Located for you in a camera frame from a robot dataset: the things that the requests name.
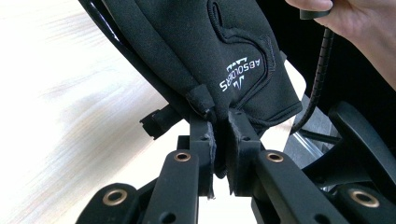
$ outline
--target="screw hole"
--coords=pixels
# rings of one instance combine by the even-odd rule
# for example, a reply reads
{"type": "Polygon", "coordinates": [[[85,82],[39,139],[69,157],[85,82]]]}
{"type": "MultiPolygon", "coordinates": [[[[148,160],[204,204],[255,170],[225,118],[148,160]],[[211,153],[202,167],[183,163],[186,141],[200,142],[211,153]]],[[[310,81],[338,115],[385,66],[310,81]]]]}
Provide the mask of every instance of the screw hole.
{"type": "Polygon", "coordinates": [[[176,161],[189,161],[191,159],[191,155],[189,153],[177,153],[175,156],[176,161]]]}
{"type": "Polygon", "coordinates": [[[113,194],[108,195],[108,199],[110,201],[116,201],[122,197],[122,194],[120,192],[115,192],[113,194]]]}
{"type": "Polygon", "coordinates": [[[173,213],[163,213],[160,216],[160,221],[164,224],[174,223],[176,221],[176,216],[173,213]]]}
{"type": "Polygon", "coordinates": [[[267,160],[269,161],[273,161],[273,162],[282,162],[283,161],[283,157],[279,154],[276,153],[268,153],[267,154],[267,160]]]}
{"type": "Polygon", "coordinates": [[[315,215],[315,221],[319,224],[330,224],[330,220],[322,214],[315,215]]]}
{"type": "Polygon", "coordinates": [[[357,194],[356,197],[365,203],[368,203],[371,201],[371,198],[369,198],[367,195],[364,195],[364,194],[357,194]]]}

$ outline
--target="light wooden floor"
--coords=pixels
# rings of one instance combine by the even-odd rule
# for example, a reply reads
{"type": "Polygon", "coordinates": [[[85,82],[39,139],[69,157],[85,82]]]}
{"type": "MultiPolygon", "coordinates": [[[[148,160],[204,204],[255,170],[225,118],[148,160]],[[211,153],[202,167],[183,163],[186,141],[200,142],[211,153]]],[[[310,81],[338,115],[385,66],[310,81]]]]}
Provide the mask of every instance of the light wooden floor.
{"type": "MultiPolygon", "coordinates": [[[[156,177],[188,134],[153,144],[138,121],[165,100],[77,0],[0,2],[0,78],[0,223],[73,223],[105,185],[156,177]]],[[[254,223],[249,200],[201,199],[200,223],[227,220],[254,223]]]]}

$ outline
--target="black plastic part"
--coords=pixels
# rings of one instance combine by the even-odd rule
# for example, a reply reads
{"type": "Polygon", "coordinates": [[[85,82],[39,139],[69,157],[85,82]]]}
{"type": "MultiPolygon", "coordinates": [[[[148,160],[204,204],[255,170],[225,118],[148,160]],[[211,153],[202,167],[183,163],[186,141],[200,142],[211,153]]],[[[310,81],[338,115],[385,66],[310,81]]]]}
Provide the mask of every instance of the black plastic part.
{"type": "Polygon", "coordinates": [[[256,172],[281,223],[348,223],[286,154],[262,151],[256,172]]]}
{"type": "Polygon", "coordinates": [[[168,154],[152,192],[143,223],[196,223],[198,157],[188,150],[168,154]]]}
{"type": "Polygon", "coordinates": [[[140,211],[138,223],[141,223],[144,212],[149,206],[149,201],[151,199],[152,191],[154,191],[156,183],[157,183],[157,178],[151,180],[147,185],[137,190],[137,193],[139,195],[139,211],[140,211]]]}
{"type": "Polygon", "coordinates": [[[370,123],[352,105],[335,105],[329,118],[343,141],[304,168],[320,187],[372,180],[396,203],[396,160],[370,123]]]}
{"type": "Polygon", "coordinates": [[[137,222],[139,214],[137,190],[126,184],[112,184],[100,189],[92,197],[79,215],[77,224],[130,224],[137,222]]]}
{"type": "Polygon", "coordinates": [[[329,15],[330,10],[328,11],[308,11],[300,9],[300,20],[313,20],[316,18],[324,17],[329,15]]]}
{"type": "Polygon", "coordinates": [[[262,142],[248,122],[245,113],[230,109],[227,130],[227,177],[230,193],[251,196],[254,175],[253,160],[262,149],[262,142]]]}
{"type": "Polygon", "coordinates": [[[375,190],[360,185],[337,188],[334,204],[351,223],[388,224],[396,221],[396,206],[375,190]]]}
{"type": "Polygon", "coordinates": [[[179,149],[190,149],[190,136],[179,135],[177,138],[177,150],[179,149]]]}
{"type": "Polygon", "coordinates": [[[161,110],[156,110],[141,119],[143,128],[154,140],[166,133],[172,126],[182,120],[182,117],[171,106],[167,105],[161,110]]]}
{"type": "Polygon", "coordinates": [[[303,171],[320,188],[371,180],[356,157],[355,150],[345,140],[306,166],[303,171]]]}
{"type": "Polygon", "coordinates": [[[198,195],[214,198],[213,173],[216,156],[216,143],[212,124],[196,114],[190,117],[189,150],[199,157],[198,195]]]}
{"type": "Polygon", "coordinates": [[[279,216],[271,202],[263,202],[253,196],[250,205],[258,224],[280,223],[279,216]]]}
{"type": "Polygon", "coordinates": [[[379,191],[396,203],[396,160],[378,133],[357,109],[345,102],[334,106],[329,118],[347,139],[348,147],[353,150],[351,156],[359,160],[379,191]]]}

